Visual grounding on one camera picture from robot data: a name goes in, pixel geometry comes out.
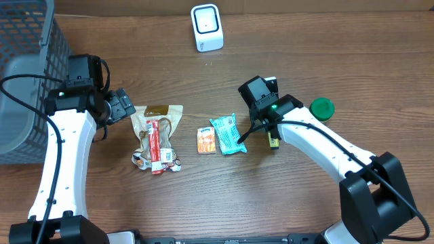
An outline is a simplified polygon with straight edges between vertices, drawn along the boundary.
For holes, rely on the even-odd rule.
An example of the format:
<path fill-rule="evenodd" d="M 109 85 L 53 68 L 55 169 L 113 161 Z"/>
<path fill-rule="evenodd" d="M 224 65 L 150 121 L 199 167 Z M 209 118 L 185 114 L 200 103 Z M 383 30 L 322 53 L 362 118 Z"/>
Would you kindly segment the red snack bar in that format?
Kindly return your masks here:
<path fill-rule="evenodd" d="M 147 121 L 146 127 L 148 129 L 149 135 L 149 150 L 151 155 L 152 174 L 159 175 L 163 173 L 163 166 L 161 163 L 158 120 Z"/>

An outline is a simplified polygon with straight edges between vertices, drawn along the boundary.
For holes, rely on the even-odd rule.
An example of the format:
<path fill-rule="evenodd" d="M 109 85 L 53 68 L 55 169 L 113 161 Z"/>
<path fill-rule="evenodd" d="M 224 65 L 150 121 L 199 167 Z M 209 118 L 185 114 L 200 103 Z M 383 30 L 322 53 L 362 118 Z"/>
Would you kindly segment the brown transparent snack bag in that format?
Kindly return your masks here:
<path fill-rule="evenodd" d="M 175 132 L 183 114 L 183 105 L 136 106 L 131 116 L 132 126 L 140 141 L 136 151 L 146 161 L 151 161 L 148 121 L 158 121 L 160 148 L 171 148 L 170 138 Z"/>

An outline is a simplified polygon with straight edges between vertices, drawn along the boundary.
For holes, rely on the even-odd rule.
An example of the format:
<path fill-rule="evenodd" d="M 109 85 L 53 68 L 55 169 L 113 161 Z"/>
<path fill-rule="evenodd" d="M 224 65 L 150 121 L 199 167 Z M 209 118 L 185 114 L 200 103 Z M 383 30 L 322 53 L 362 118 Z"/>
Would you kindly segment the white patterned wrapper packet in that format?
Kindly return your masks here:
<path fill-rule="evenodd" d="M 164 171 L 180 171 L 181 163 L 176 156 L 176 152 L 173 148 L 162 148 L 160 150 L 161 161 L 152 165 L 151 153 L 149 150 L 136 150 L 132 155 L 132 163 L 137 165 L 139 169 L 146 170 L 151 169 L 153 174 L 160 174 Z"/>

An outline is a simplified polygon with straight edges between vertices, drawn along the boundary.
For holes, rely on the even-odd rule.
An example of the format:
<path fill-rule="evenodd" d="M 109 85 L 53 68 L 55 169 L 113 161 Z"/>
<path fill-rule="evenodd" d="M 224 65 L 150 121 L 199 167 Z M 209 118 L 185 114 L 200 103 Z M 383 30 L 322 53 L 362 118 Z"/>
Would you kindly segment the orange snack packet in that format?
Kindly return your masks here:
<path fill-rule="evenodd" d="M 213 127 L 203 127 L 197 130 L 197 151 L 199 154 L 216 153 L 216 139 Z"/>

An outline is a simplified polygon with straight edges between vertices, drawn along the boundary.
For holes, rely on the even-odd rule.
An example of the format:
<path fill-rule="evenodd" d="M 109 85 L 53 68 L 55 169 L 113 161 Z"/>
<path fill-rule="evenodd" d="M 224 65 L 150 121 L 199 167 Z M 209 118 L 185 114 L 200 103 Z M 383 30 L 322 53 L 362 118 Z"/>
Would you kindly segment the teal tissue packet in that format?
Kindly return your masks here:
<path fill-rule="evenodd" d="M 210 123 L 218 136 L 220 150 L 223 155 L 248 152 L 243 142 L 241 144 L 237 142 L 241 135 L 237 129 L 235 113 L 230 116 L 210 119 Z"/>

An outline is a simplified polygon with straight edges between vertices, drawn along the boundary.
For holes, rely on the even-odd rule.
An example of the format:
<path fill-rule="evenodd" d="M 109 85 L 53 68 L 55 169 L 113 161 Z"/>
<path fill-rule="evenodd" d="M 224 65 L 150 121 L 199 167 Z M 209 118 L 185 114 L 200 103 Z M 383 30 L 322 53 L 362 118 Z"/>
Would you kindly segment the yellow highlighter black cap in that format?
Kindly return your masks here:
<path fill-rule="evenodd" d="M 268 132 L 268 137 L 271 150 L 277 150 L 279 148 L 279 139 L 273 138 L 270 132 Z"/>

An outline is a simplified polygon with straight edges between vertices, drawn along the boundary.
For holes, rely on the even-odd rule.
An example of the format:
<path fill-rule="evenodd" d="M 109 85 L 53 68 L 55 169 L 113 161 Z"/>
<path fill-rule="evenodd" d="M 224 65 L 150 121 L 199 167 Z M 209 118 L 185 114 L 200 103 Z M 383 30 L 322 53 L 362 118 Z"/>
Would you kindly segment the green lid jar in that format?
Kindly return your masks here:
<path fill-rule="evenodd" d="M 327 121 L 335 112 L 334 103 L 328 98 L 317 98 L 312 101 L 309 111 L 319 121 Z"/>

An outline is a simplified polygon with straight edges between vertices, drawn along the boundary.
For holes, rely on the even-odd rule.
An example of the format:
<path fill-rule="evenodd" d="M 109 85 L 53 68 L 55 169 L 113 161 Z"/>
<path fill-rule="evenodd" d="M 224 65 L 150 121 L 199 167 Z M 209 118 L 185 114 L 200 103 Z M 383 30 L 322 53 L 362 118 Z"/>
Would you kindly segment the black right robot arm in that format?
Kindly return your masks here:
<path fill-rule="evenodd" d="M 319 235 L 323 243 L 382 243 L 415 217 L 403 167 L 389 152 L 361 149 L 325 126 L 274 77 L 256 76 L 238 89 L 249 108 L 250 132 L 264 130 L 311 158 L 339 185 L 341 221 Z"/>

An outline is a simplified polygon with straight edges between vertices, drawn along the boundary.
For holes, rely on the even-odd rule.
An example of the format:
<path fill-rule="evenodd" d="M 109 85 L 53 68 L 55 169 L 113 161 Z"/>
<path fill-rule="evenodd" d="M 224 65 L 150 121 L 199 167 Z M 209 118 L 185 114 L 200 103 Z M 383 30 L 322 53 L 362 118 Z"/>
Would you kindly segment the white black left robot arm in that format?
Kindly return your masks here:
<path fill-rule="evenodd" d="M 2 93 L 47 122 L 48 139 L 39 192 L 24 223 L 13 224 L 10 243 L 141 243 L 136 230 L 106 233 L 87 218 L 85 184 L 94 136 L 136 112 L 123 88 L 110 87 L 102 58 L 70 56 L 69 74 L 49 92 L 44 111 Z"/>

